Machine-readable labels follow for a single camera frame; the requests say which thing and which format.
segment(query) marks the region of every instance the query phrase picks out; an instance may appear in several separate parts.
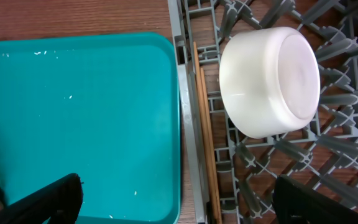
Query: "gray dish rack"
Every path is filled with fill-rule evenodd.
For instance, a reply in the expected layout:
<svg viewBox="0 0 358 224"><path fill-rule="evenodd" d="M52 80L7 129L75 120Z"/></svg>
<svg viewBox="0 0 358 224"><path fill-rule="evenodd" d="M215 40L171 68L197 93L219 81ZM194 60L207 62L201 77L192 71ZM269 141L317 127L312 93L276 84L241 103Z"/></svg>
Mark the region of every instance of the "gray dish rack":
<svg viewBox="0 0 358 224"><path fill-rule="evenodd" d="M205 2L209 3L208 7L202 6ZM332 175L336 169L350 167L355 169L358 175L358 37L355 34L355 27L358 27L358 1L319 0L305 13L300 14L296 11L294 0L274 0L272 7L260 21L252 13L250 7L252 2L250 0L168 0L196 221L213 222L208 207L208 181L196 97L193 34L190 22L194 18L203 16L212 16L214 44L198 47L200 65L219 65L222 54L219 46L225 40L231 39L232 28L240 21L246 22L254 29L266 29L272 27L282 16L292 16L299 21L298 29L306 27L319 35L324 39L323 44L315 52L320 75L324 80L321 85L319 111L333 116L332 120L322 126L319 119L321 112L317 112L311 123L301 130L302 138L299 139L288 140L286 136L291 133L285 133L267 137L263 142L250 142L246 136L244 139L239 138L241 133L231 125L224 109L214 108L214 101L221 100L219 91L208 93L209 112L222 113L226 120L227 147L215 149L216 169L217 172L231 174L233 194L221 194L222 214L235 214L237 223L253 223L254 219L262 218L267 212L274 213L271 192L262 197L252 189L249 179L261 173L268 173L277 178L277 174L268 168L272 160L271 155L275 151L280 151L293 160L291 167L282 174L291 177L296 172L308 169L314 175L307 186L317 190L323 185L340 196L341 204L351 209L358 209L358 178L353 184L347 185ZM215 9L219 5L224 7L220 27L215 16ZM343 15L343 20L336 27L319 27L314 23L317 18L331 9ZM341 66L329 68L321 65L321 62L338 55L346 56ZM330 88L340 89L342 93L326 94ZM341 128L343 133L330 135L330 130L335 128ZM298 143L308 144L307 147L300 147ZM251 149L260 146L269 146L270 149L257 158ZM316 146L323 146L334 155L319 169L311 165L313 149ZM219 156L220 151L227 151L229 159L222 160ZM250 170L242 180L235 174L235 157L242 161L244 169ZM248 214L242 213L239 209L239 197L245 201Z"/></svg>

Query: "dish rack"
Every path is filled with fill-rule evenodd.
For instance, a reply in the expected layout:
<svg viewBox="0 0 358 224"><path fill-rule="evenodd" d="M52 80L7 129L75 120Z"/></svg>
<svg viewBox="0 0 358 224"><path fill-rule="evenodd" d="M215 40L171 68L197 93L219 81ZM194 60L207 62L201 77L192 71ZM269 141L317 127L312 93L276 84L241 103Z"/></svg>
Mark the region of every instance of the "dish rack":
<svg viewBox="0 0 358 224"><path fill-rule="evenodd" d="M322 80L318 112L299 131L251 139L231 123L220 92L208 92L212 119L220 114L226 126L226 145L214 144L218 179L221 182L225 175L232 185L230 192L219 192L221 213L224 220L234 217L237 223L253 223L267 216L273 217L272 222L273 185L267 184L262 195L253 188L252 179L274 180L280 174L323 194L331 192L334 195L331 198L358 211L358 1L319 0L300 13L296 5L303 2L274 0L261 19L253 15L253 4L250 0L168 0L196 221L221 222L212 218L209 204L196 66L193 66L195 50L201 66L219 65L223 47L231 39L236 24L245 22L252 29L266 29L277 25L283 17L298 21L297 29L301 32L306 29L323 39L315 49ZM220 19L216 14L219 7L224 8ZM318 26L315 21L328 11L341 14L343 19L336 27ZM206 16L212 18L213 44L199 44L194 49L191 21ZM333 65L330 59L334 57L343 63ZM277 157L285 158L284 169L272 167Z"/></svg>

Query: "wooden table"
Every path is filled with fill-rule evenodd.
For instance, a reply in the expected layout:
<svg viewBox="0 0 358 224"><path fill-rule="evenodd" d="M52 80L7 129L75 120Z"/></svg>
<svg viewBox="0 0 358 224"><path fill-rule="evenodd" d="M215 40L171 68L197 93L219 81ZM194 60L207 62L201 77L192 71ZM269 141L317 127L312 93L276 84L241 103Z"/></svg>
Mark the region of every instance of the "wooden table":
<svg viewBox="0 0 358 224"><path fill-rule="evenodd" d="M156 32L171 40L167 0L0 0L0 40L130 32ZM178 223L195 223L185 149L181 198Z"/></svg>

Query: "wooden stick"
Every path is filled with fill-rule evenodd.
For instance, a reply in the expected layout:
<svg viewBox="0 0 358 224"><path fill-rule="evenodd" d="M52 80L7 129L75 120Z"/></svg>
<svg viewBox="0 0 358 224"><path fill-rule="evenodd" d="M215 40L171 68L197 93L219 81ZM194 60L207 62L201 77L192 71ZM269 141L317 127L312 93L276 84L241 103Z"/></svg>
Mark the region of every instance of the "wooden stick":
<svg viewBox="0 0 358 224"><path fill-rule="evenodd" d="M205 161L207 166L207 175L208 175L208 186L209 186L209 197L213 209L213 216L217 220L218 224L222 223L221 211L220 211L220 199L219 199L219 190L218 182L216 177L216 167L215 167L215 156L213 152L213 145L211 146L211 141L209 140L209 131L208 131L208 121L206 113L209 115L208 99L205 100L203 81L200 70L200 63L198 60L198 52L196 42L193 43L195 50L195 67L196 67L196 86L197 86L197 95L198 95L198 104L200 106L200 116L201 116L201 129L203 132L203 142L204 142L204 153Z"/></svg>

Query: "white bowl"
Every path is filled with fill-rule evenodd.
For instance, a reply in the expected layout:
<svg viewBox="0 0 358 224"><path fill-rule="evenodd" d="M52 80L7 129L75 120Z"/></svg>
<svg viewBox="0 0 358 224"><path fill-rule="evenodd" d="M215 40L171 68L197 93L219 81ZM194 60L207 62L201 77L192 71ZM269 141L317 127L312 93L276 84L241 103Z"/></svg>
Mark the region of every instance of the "white bowl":
<svg viewBox="0 0 358 224"><path fill-rule="evenodd" d="M316 113L317 61L307 40L289 27L235 35L224 49L219 81L231 121L251 138L301 129Z"/></svg>

